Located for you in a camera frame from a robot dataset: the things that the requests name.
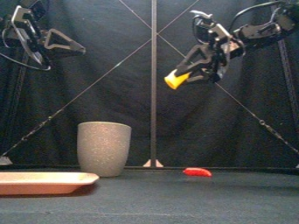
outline metal pole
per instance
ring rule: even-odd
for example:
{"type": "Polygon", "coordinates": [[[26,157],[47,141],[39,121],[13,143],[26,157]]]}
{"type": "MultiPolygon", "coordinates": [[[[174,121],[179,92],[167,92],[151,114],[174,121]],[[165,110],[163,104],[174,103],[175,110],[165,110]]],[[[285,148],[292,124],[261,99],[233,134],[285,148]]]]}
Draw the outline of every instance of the metal pole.
{"type": "Polygon", "coordinates": [[[151,167],[157,167],[157,0],[153,0],[151,167]]]}

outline yellow object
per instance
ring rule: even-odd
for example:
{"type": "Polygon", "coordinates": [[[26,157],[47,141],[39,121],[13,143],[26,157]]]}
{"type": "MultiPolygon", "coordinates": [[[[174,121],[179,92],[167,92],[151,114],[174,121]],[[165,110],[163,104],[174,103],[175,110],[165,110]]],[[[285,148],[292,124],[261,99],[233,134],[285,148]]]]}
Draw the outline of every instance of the yellow object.
{"type": "Polygon", "coordinates": [[[183,82],[190,78],[190,73],[186,73],[181,76],[175,76],[177,69],[163,78],[170,88],[177,89],[183,82]]]}

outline ceramic cup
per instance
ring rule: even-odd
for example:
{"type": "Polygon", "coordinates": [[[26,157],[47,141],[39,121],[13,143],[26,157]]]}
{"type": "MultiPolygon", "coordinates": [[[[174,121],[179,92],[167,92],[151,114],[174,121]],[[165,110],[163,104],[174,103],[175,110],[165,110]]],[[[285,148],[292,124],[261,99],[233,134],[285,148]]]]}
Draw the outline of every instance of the ceramic cup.
{"type": "Polygon", "coordinates": [[[118,122],[79,124],[78,157],[83,172],[117,177],[127,163],[131,127],[118,122]]]}

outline wooden tray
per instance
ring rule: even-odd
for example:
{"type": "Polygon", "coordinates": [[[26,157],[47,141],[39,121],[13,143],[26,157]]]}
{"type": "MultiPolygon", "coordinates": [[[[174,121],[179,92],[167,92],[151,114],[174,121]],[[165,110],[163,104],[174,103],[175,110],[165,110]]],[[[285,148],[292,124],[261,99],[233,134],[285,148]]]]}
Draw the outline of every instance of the wooden tray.
{"type": "Polygon", "coordinates": [[[0,195],[73,193],[98,179],[86,172],[0,172],[0,195]]]}

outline black cable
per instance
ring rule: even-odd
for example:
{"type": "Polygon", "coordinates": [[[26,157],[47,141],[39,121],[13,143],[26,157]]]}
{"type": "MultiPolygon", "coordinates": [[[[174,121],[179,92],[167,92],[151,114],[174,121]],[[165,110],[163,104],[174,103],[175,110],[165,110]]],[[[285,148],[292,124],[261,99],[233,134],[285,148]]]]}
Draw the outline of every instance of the black cable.
{"type": "Polygon", "coordinates": [[[22,67],[29,67],[29,68],[31,68],[31,69],[34,69],[34,70],[38,70],[38,71],[51,71],[51,69],[53,69],[51,66],[49,66],[47,68],[41,68],[41,67],[37,67],[37,66],[29,66],[29,65],[26,65],[23,62],[21,62],[21,61],[18,61],[18,60],[10,58],[7,55],[5,55],[5,54],[2,54],[2,53],[0,53],[0,56],[5,57],[7,60],[11,60],[14,63],[17,63],[17,64],[18,64],[19,66],[22,66],[22,67]]]}
{"type": "Polygon", "coordinates": [[[273,5],[278,5],[278,4],[286,4],[286,2],[285,2],[285,1],[276,1],[276,2],[272,2],[272,3],[262,3],[262,4],[258,4],[258,5],[253,6],[253,7],[246,8],[244,11],[241,11],[241,12],[237,14],[237,16],[234,17],[234,19],[233,19],[233,22],[232,22],[230,27],[229,27],[229,32],[232,32],[233,26],[234,26],[234,24],[236,24],[238,18],[240,18],[245,13],[248,13],[248,12],[250,12],[250,11],[253,11],[253,10],[257,10],[257,9],[260,9],[260,8],[265,8],[265,7],[269,7],[269,6],[273,6],[273,5]]]}

